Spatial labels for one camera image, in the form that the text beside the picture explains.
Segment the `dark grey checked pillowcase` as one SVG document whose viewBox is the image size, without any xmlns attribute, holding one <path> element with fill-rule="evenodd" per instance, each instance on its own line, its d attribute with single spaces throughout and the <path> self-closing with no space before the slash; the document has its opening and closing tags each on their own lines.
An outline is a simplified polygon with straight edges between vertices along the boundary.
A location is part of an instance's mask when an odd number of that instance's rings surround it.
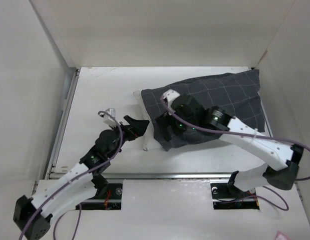
<svg viewBox="0 0 310 240">
<path fill-rule="evenodd" d="M 180 136 L 172 135 L 171 141 L 164 140 L 155 120 L 165 112 L 160 97 L 167 90 L 175 90 L 181 95 L 191 95 L 206 109 L 212 106 L 222 107 L 249 127 L 258 129 L 261 133 L 265 131 L 264 113 L 259 95 L 259 70 L 199 76 L 160 88 L 133 92 L 143 118 L 150 121 L 143 144 L 145 151 L 155 149 L 169 151 L 213 140 L 212 136 L 201 135 L 195 130 L 188 130 Z"/>
</svg>

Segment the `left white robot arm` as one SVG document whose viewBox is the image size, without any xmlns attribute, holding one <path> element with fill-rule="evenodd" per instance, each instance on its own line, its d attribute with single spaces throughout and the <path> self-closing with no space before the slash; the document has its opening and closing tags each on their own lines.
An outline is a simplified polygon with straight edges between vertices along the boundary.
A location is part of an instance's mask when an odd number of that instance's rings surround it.
<svg viewBox="0 0 310 240">
<path fill-rule="evenodd" d="M 110 161 L 121 152 L 125 142 L 144 135 L 148 120 L 136 120 L 124 116 L 127 125 L 114 116 L 100 111 L 99 116 L 110 128 L 103 130 L 88 152 L 52 186 L 31 197 L 23 195 L 16 201 L 13 221 L 21 230 L 20 239 L 41 239 L 51 224 L 71 208 L 90 198 L 102 198 L 108 182 L 102 176 Z"/>
</svg>

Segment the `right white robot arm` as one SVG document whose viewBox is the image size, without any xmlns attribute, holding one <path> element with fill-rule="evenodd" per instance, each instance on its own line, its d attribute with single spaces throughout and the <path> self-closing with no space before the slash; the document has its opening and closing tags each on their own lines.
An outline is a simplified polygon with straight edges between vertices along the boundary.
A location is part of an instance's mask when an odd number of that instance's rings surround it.
<svg viewBox="0 0 310 240">
<path fill-rule="evenodd" d="M 165 141 L 193 130 L 202 136 L 237 146 L 263 162 L 255 168 L 231 174 L 226 185 L 230 196 L 237 197 L 266 185 L 284 191 L 292 188 L 304 151 L 302 146 L 271 139 L 226 109 L 219 106 L 205 108 L 187 94 L 168 90 L 160 100 L 166 111 L 156 122 Z"/>
</svg>

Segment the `pink object at corner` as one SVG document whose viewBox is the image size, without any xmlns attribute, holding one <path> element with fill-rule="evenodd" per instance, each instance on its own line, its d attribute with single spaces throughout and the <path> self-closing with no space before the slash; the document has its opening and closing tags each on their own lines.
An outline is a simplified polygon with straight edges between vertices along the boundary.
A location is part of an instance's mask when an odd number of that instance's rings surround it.
<svg viewBox="0 0 310 240">
<path fill-rule="evenodd" d="M 278 231 L 275 236 L 275 240 L 291 240 L 286 234 Z"/>
</svg>

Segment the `aluminium rail at table front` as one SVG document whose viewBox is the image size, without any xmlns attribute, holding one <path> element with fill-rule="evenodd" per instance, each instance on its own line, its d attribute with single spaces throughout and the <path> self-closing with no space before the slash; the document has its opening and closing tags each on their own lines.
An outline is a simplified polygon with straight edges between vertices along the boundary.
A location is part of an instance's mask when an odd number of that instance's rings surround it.
<svg viewBox="0 0 310 240">
<path fill-rule="evenodd" d="M 228 179 L 230 178 L 231 173 L 102 173 L 102 176 L 106 179 L 121 180 Z"/>
</svg>

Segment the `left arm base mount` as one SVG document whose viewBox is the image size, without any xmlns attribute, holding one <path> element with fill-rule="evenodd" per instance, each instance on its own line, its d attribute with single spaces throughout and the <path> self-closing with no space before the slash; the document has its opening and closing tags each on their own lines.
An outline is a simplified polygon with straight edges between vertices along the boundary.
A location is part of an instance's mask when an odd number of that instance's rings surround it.
<svg viewBox="0 0 310 240">
<path fill-rule="evenodd" d="M 81 203 L 82 210 L 87 211 L 116 211 L 121 210 L 123 181 L 107 180 L 103 176 L 97 178 L 97 191 L 92 198 Z"/>
</svg>

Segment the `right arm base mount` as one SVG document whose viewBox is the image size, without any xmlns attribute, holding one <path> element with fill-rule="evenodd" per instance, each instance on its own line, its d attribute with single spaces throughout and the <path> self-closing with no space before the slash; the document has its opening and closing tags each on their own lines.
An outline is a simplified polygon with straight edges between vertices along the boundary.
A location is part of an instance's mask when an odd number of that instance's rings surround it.
<svg viewBox="0 0 310 240">
<path fill-rule="evenodd" d="M 228 181 L 215 179 L 210 182 L 214 210 L 259 210 L 255 189 L 241 191 L 233 186 L 237 174 L 238 171 L 233 172 Z"/>
</svg>

